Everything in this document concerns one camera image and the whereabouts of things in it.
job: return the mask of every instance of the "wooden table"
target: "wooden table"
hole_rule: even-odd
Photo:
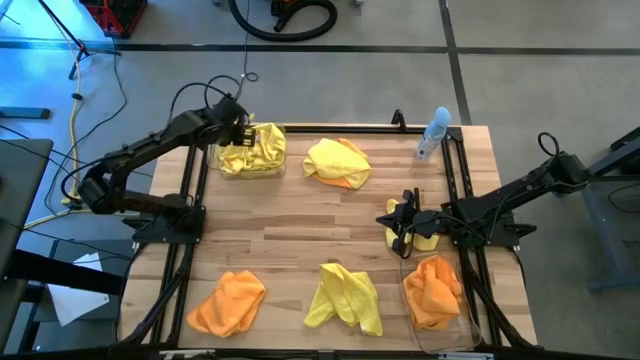
[[[483,126],[462,130],[474,192],[482,195],[500,186],[489,130]],[[248,332],[222,339],[196,332],[185,322],[180,347],[420,350],[399,285],[399,258],[387,249],[384,227],[375,218],[384,214],[388,199],[401,201],[403,190],[416,186],[423,209],[439,209],[449,201],[442,153],[415,164],[419,135],[341,136],[369,156],[373,171],[359,190],[327,186],[303,175],[301,164],[309,148],[336,134],[288,134],[287,168],[281,179],[225,179],[219,171],[209,171],[204,196],[207,220],[196,247],[185,313],[213,291],[225,271],[252,271],[266,286],[267,295]],[[179,192],[186,153],[186,148],[177,149],[158,159],[152,194]],[[452,150],[459,174],[455,154]],[[133,264],[121,306],[121,337],[131,333],[157,298],[167,247],[149,245]],[[455,251],[448,238],[440,240],[437,250]],[[521,334],[535,343],[518,263],[506,249],[487,248],[486,254],[497,303]],[[318,266],[327,262],[368,272],[379,294],[382,337],[362,335],[337,317],[316,329],[305,327],[303,319],[320,280]],[[173,307],[169,303],[164,333]],[[489,339],[482,306],[480,312],[483,334]]]

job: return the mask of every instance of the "concrete floor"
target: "concrete floor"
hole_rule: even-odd
[[[76,2],[48,3],[79,37],[108,41]],[[366,0],[361,9],[351,8],[347,0],[336,0],[336,4],[340,11],[336,27],[310,44],[446,44],[437,0]],[[268,2],[252,0],[252,22],[264,27],[272,24],[267,9]],[[640,3],[634,0],[450,0],[449,9],[459,46],[640,47],[636,36],[640,25],[634,16]],[[21,25],[2,19],[0,40],[60,39],[35,0],[14,2],[7,14]],[[306,9],[291,29],[318,23],[322,16],[319,10]],[[244,32],[225,5],[215,8],[207,0],[194,0],[184,6],[155,0],[128,42],[243,41]],[[250,38],[249,43],[262,42]],[[75,82],[66,79],[71,65],[68,51],[0,49],[0,57],[2,104],[43,106],[54,114],[46,121],[1,123],[30,137],[52,138],[54,147],[66,152],[69,94],[75,89]],[[81,147],[81,158],[94,159],[161,128],[180,86],[218,74],[239,76],[242,58],[240,52],[123,53],[118,71],[128,105]],[[96,55],[82,63],[85,101],[76,121],[78,134],[122,103],[112,61],[110,56]],[[545,159],[536,143],[540,131],[552,132],[563,150],[591,164],[612,141],[638,126],[638,57],[461,55],[460,63],[471,121],[490,127],[503,182]],[[446,54],[251,52],[248,67],[260,80],[247,84],[241,103],[260,120],[387,123],[393,111],[401,108],[409,122],[426,123],[437,106],[447,106],[459,123]],[[201,106],[201,92],[194,89],[185,92],[177,109]],[[152,170],[153,164],[144,168]],[[50,164],[30,219],[48,214],[42,201],[54,171]],[[137,190],[150,186],[145,177],[130,181]],[[56,194],[53,203],[58,201]],[[536,233],[523,239],[521,256],[540,344],[553,350],[640,357],[640,288],[599,294],[587,290],[587,281],[605,277],[608,269],[581,197],[547,196],[518,209],[517,216],[538,225]],[[39,230],[78,239],[131,235],[119,219],[90,215],[70,216]],[[49,240],[30,234],[20,243],[40,253],[47,253],[49,245]],[[51,336],[60,331],[69,334],[65,341]],[[50,350],[111,340],[108,321],[82,322],[62,330],[52,324],[41,333],[38,344]],[[87,333],[95,335],[86,339],[82,335]]]

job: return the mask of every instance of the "microfiber towel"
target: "microfiber towel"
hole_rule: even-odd
[[[399,202],[395,199],[387,200],[387,214],[391,214],[396,209],[396,205],[398,204]],[[390,228],[385,228],[384,236],[387,240],[387,247],[389,249],[391,249],[391,247],[393,246],[393,240],[397,239],[399,235],[400,234],[394,233]],[[411,241],[411,236],[411,234],[407,234],[404,237],[405,244],[408,244]],[[415,234],[413,235],[413,247],[420,251],[431,251],[436,248],[439,239],[440,235],[438,234],[432,234],[428,238],[425,238],[424,236],[419,234]]]
[[[347,139],[322,139],[309,149],[302,163],[305,176],[313,176],[327,185],[358,189],[371,174],[367,154]]]
[[[363,333],[382,336],[378,293],[369,275],[350,273],[340,264],[322,264],[320,274],[322,281],[304,319],[305,325],[318,327],[338,314],[347,325],[360,323]]]
[[[240,171],[269,170],[282,165],[285,159],[286,140],[275,124],[261,124],[253,127],[256,143],[252,147],[220,146],[217,149],[220,169],[228,174]]]
[[[197,331],[227,337],[249,330],[267,289],[255,275],[226,272],[211,295],[187,315]]]
[[[462,288],[451,265],[440,256],[422,260],[403,281],[416,329],[443,330],[460,315]]]

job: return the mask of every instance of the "white paper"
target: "white paper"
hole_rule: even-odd
[[[77,265],[102,271],[102,264],[100,261],[96,260],[100,260],[100,255],[98,253],[84,255],[74,261],[74,263],[93,261]],[[65,326],[89,311],[97,309],[109,302],[109,296],[107,294],[73,289],[60,285],[47,284],[47,287],[49,288],[49,292],[51,292],[53,306],[56,309],[56,315],[58,315],[60,326]]]

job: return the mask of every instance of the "orange cloth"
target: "orange cloth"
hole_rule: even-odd
[[[187,316],[189,326],[227,337],[249,330],[267,289],[255,275],[226,272],[209,297]]]
[[[460,315],[462,288],[455,271],[442,257],[422,260],[402,284],[416,329],[443,330],[449,320]]]

